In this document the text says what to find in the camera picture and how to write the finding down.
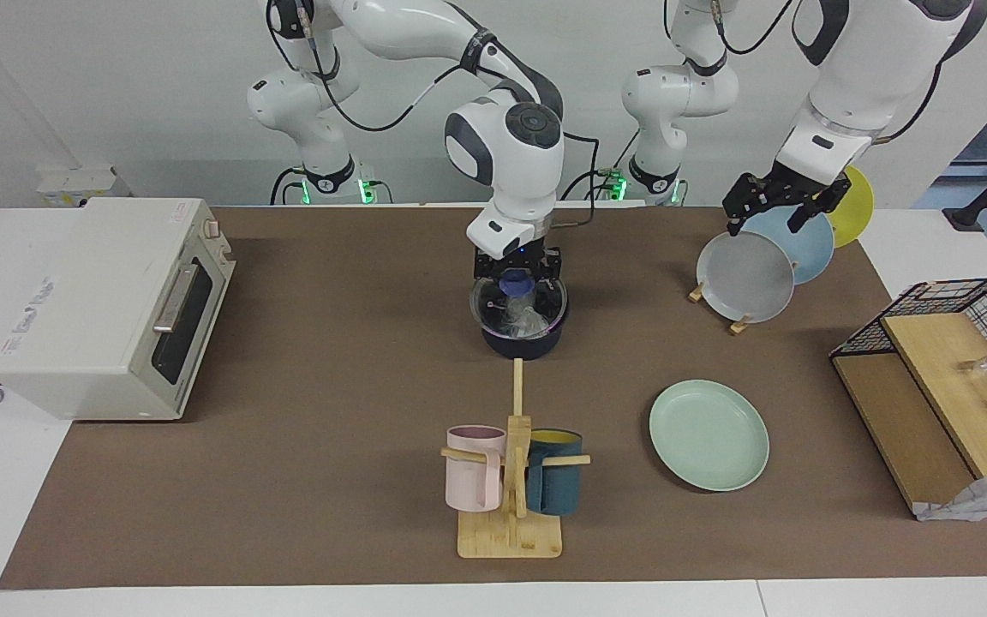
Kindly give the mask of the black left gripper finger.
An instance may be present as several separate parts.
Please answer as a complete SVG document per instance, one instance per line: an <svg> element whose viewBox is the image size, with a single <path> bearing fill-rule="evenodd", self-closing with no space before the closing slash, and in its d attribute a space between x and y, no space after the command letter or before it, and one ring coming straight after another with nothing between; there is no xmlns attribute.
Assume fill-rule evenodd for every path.
<svg viewBox="0 0 987 617"><path fill-rule="evenodd" d="M767 180L757 178L752 173L743 173L735 181L723 199L726 231L730 236L737 236L752 216L773 207L769 188Z"/></svg>
<svg viewBox="0 0 987 617"><path fill-rule="evenodd" d="M820 214L833 212L852 188L849 178L837 178L827 188L815 195L807 195L790 218L790 231L799 233L803 226Z"/></svg>

